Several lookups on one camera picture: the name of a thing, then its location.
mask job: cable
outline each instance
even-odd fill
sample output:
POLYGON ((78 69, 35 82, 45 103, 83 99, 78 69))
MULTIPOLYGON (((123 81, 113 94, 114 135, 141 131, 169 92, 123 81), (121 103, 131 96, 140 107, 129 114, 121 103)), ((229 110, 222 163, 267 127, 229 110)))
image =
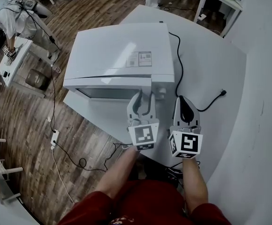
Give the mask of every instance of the cable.
POLYGON ((85 163, 85 165, 84 166, 82 166, 81 165, 81 160, 85 160, 86 161, 86 159, 85 158, 81 158, 80 160, 79 160, 79 165, 78 164, 76 164, 72 159, 71 159, 71 157, 70 157, 70 155, 58 144, 58 143, 56 143, 56 142, 54 142, 58 147, 60 147, 65 153, 66 153, 66 155, 69 157, 69 159, 70 159, 70 161, 74 164, 74 165, 76 165, 77 167, 79 167, 79 168, 82 168, 82 169, 84 169, 84 170, 86 170, 86 171, 102 171, 102 172, 106 172, 105 170, 103 170, 103 169, 99 169, 99 168, 95 168, 95 169, 86 169, 85 167, 86 167, 86 165, 87 165, 87 162, 85 163))
POLYGON ((103 169, 99 169, 99 168, 95 168, 95 169, 86 169, 85 167, 86 167, 86 165, 87 165, 87 161, 86 161, 86 159, 85 158, 81 158, 80 160, 79 160, 79 165, 77 165, 72 159, 71 159, 71 157, 70 157, 70 155, 59 145, 59 144, 57 144, 56 142, 54 142, 58 147, 60 147, 65 153, 66 153, 66 155, 69 157, 69 159, 70 159, 70 161, 74 164, 74 165, 76 165, 77 167, 79 167, 79 168, 82 168, 82 169, 84 169, 84 170, 86 170, 86 171, 102 171, 102 172, 106 172, 107 170, 108 170, 108 168, 106 167, 106 161, 108 161, 109 159, 111 159, 112 158, 112 156, 114 155, 114 153, 117 151, 117 149, 120 147, 120 146, 122 146, 122 145, 130 145, 130 144, 123 144, 123 143, 113 143, 113 145, 115 146, 115 150, 113 151, 113 153, 111 154, 111 156, 110 157, 108 157, 108 158, 106 158, 105 159, 105 161, 104 161, 104 166, 105 166, 105 168, 106 168, 106 171, 105 170, 103 170, 103 169))
POLYGON ((178 35, 175 35, 175 34, 173 34, 173 33, 171 33, 171 32, 169 32, 169 34, 170 34, 170 35, 173 35, 173 36, 175 36, 175 37, 177 37, 177 38, 179 39, 177 54, 178 54, 178 58, 179 58, 179 61, 180 61, 180 64, 181 64, 182 74, 181 74, 181 78, 180 78, 180 80, 179 80, 179 82, 178 82, 178 84, 177 84, 177 86, 176 86, 176 88, 175 88, 175 95, 176 95, 176 97, 178 97, 178 88, 179 88, 179 85, 180 85, 180 83, 181 83, 181 81, 182 81, 182 78, 183 78, 183 75, 184 75, 183 64, 182 64, 182 61, 181 61, 180 56, 179 56, 179 48, 180 48, 181 39, 180 39, 180 37, 179 37, 178 35))
POLYGON ((209 29, 209 30, 212 31, 212 32, 218 32, 219 34, 221 34, 221 32, 219 32, 219 31, 211 30, 211 29, 209 29))
POLYGON ((209 106, 207 106, 205 109, 203 109, 203 110, 199 110, 199 109, 197 109, 199 112, 205 112, 219 97, 222 97, 222 96, 224 96, 224 95, 226 95, 226 91, 225 90, 221 90, 221 92, 220 92, 220 94, 216 97, 216 98, 214 98, 214 100, 209 104, 209 106))
POLYGON ((175 8, 175 9, 182 10, 182 11, 192 11, 192 12, 196 13, 196 11, 191 8, 165 7, 165 6, 161 6, 161 5, 160 5, 160 7, 163 7, 163 10, 167 11, 167 12, 170 11, 171 8, 175 8))
MULTIPOLYGON (((51 67, 51 77, 52 77, 52 81, 53 81, 53 67, 51 67)), ((55 88, 55 82, 53 81, 53 116, 52 116, 52 119, 51 119, 51 130, 53 133, 55 133, 55 130, 53 129, 52 127, 52 122, 53 122, 53 119, 55 117, 55 107, 56 107, 56 88, 55 88)))
POLYGON ((132 145, 123 145, 123 146, 122 146, 122 149, 123 149, 123 150, 127 150, 130 146, 132 146, 132 145))
POLYGON ((173 166, 171 166, 170 168, 174 168, 174 167, 176 167, 177 165, 179 165, 179 164, 181 164, 182 162, 180 162, 180 163, 177 163, 176 165, 173 165, 173 166))
POLYGON ((31 19, 33 20, 33 22, 34 22, 34 25, 35 25, 35 27, 36 27, 36 33, 37 33, 37 26, 36 26, 36 23, 37 23, 37 25, 47 34, 47 36, 49 37, 49 39, 51 40, 51 42, 53 43, 53 44, 55 44, 56 45, 56 47, 58 48, 58 50, 59 50, 59 53, 58 53, 58 57, 57 57, 57 59, 59 58, 59 55, 60 55, 60 52, 61 52, 61 50, 60 50, 60 48, 58 47, 58 45, 56 44, 56 42, 55 42, 55 39, 52 37, 52 36, 50 36, 40 25, 39 25, 39 23, 33 18, 33 16, 24 8, 24 6, 20 3, 20 2, 16 2, 17 4, 13 4, 13 5, 17 5, 17 6, 19 6, 20 8, 22 8, 30 17, 31 17, 31 19))
POLYGON ((54 157, 54 156, 53 156, 53 161, 54 161, 55 164, 56 164, 56 168, 57 168, 57 172, 58 172, 59 178, 60 178, 60 180, 61 180, 61 182, 62 182, 62 184, 63 184, 63 186, 64 186, 64 188, 65 188, 65 191, 66 191, 67 195, 69 196, 71 202, 72 202, 73 204, 75 204, 74 200, 73 200, 73 199, 71 198, 71 196, 69 195, 69 193, 68 193, 68 191, 67 191, 67 189, 66 189, 66 186, 65 186, 65 184, 64 184, 64 182, 63 182, 63 180, 62 180, 62 178, 61 178, 61 176, 60 176, 59 169, 58 169, 58 166, 57 166, 57 163, 56 163, 56 160, 55 160, 55 157, 54 157))
POLYGON ((181 185, 181 187, 184 189, 184 186, 181 184, 180 180, 178 179, 179 184, 181 185))
POLYGON ((123 143, 113 143, 113 145, 115 146, 115 149, 113 151, 113 153, 111 154, 110 157, 106 158, 105 161, 104 161, 104 166, 106 168, 106 170, 108 171, 108 168, 106 167, 106 162, 112 158, 112 156, 114 155, 114 153, 117 151, 117 149, 120 147, 120 146, 128 146, 127 148, 122 148, 122 149, 128 149, 130 147, 131 144, 123 144, 123 143))

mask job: red shirt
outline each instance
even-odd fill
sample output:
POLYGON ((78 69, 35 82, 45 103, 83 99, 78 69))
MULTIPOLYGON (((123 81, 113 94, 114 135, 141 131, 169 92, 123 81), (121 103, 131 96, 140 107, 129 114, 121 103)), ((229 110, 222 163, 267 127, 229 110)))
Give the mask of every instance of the red shirt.
POLYGON ((198 206, 190 217, 184 216, 183 207, 183 197, 171 184, 129 181, 114 200, 102 192, 90 193, 58 224, 230 225, 214 204, 198 206))

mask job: electrical outlet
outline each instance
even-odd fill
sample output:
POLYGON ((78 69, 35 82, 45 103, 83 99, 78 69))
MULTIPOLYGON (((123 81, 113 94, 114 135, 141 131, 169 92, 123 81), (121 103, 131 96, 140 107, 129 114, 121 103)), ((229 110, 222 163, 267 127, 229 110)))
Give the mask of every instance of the electrical outlet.
POLYGON ((53 147, 56 146, 56 144, 54 143, 54 141, 55 141, 56 143, 58 142, 59 135, 60 135, 60 131, 55 129, 55 133, 53 133, 53 136, 52 136, 52 139, 51 139, 51 145, 52 145, 53 147))
POLYGON ((198 20, 202 21, 206 18, 207 16, 205 14, 201 14, 199 17, 198 17, 198 20))

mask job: power strip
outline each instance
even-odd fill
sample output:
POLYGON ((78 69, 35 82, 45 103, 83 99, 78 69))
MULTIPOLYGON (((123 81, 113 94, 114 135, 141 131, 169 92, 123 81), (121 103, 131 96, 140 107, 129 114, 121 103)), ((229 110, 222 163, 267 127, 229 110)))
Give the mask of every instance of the power strip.
POLYGON ((56 146, 56 143, 58 142, 58 138, 60 135, 60 131, 55 129, 55 132, 52 135, 52 139, 51 139, 51 150, 53 150, 56 146))
POLYGON ((197 19, 202 21, 206 18, 207 16, 205 14, 201 14, 197 19))

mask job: white printer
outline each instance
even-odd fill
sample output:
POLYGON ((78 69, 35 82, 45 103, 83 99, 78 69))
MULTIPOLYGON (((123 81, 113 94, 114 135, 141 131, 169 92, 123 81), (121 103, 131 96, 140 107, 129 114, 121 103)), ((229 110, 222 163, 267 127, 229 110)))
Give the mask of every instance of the white printer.
POLYGON ((165 23, 133 23, 78 32, 63 86, 86 99, 130 100, 139 90, 164 98, 174 84, 165 23))

